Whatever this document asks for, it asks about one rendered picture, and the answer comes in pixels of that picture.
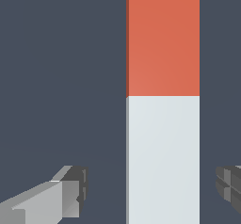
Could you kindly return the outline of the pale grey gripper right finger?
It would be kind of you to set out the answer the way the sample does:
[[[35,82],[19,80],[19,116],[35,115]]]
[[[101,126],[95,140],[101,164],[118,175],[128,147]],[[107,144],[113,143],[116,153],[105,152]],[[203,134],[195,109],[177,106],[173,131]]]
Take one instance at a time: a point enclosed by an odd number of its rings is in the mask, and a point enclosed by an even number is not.
[[[241,207],[241,166],[216,168],[218,194],[232,207]]]

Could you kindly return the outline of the orange and white square peg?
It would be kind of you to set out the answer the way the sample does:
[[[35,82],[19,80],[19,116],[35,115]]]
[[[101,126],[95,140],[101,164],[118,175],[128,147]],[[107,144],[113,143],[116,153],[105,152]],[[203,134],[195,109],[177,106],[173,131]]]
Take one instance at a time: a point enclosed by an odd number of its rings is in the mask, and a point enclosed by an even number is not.
[[[200,0],[126,0],[126,224],[200,224]]]

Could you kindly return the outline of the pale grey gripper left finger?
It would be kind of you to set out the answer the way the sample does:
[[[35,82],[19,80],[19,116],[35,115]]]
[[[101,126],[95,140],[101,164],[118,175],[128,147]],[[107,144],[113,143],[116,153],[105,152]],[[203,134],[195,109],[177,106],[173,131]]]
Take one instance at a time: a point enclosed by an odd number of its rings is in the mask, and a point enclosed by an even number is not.
[[[58,224],[80,217],[88,195],[88,167],[64,166],[50,181],[0,203],[0,224]]]

